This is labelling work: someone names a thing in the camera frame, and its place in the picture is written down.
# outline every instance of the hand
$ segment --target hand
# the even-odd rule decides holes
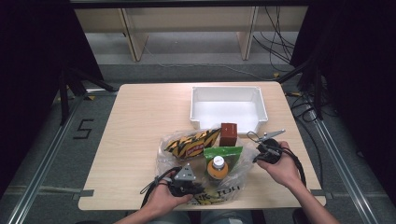
[[[160,183],[166,184],[165,180],[161,180]],[[150,194],[148,202],[143,206],[142,209],[149,209],[155,217],[161,217],[180,204],[187,203],[192,199],[192,194],[184,195],[183,197],[175,197],[169,191],[167,185],[158,185]]]
[[[281,147],[289,148],[289,144],[287,142],[279,142],[279,145]],[[262,169],[266,170],[276,183],[281,184],[288,189],[294,183],[297,183],[296,181],[302,183],[293,159],[286,153],[282,153],[280,160],[275,164],[265,161],[257,161],[257,164]]]

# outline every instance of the brown box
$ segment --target brown box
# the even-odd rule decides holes
[[[221,147],[234,147],[237,133],[236,123],[221,123],[219,145]]]

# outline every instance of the table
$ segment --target table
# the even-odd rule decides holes
[[[277,140],[289,142],[304,167],[308,189],[321,189],[303,140],[277,82],[212,82],[127,84],[120,87],[81,197],[81,210],[137,210],[144,195],[140,190],[155,176],[160,140],[175,131],[193,130],[190,122],[191,89],[194,86],[257,86],[268,114],[258,134],[286,129]],[[243,141],[250,141],[240,136]],[[326,203],[324,197],[317,197]],[[294,196],[255,165],[246,188],[232,203],[181,205],[176,210],[263,209],[299,207]]]

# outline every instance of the person's right hand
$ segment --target person's right hand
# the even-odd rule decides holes
[[[279,142],[279,145],[281,147],[289,148],[289,144],[287,142]],[[266,170],[276,183],[281,184],[288,189],[290,186],[297,183],[296,181],[302,183],[293,159],[286,153],[282,153],[280,160],[275,164],[265,161],[257,161],[257,164],[262,169]]]

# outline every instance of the orange bottle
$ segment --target orange bottle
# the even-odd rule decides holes
[[[221,180],[224,179],[228,174],[228,164],[225,162],[224,158],[221,156],[216,156],[207,165],[207,172],[214,179]]]

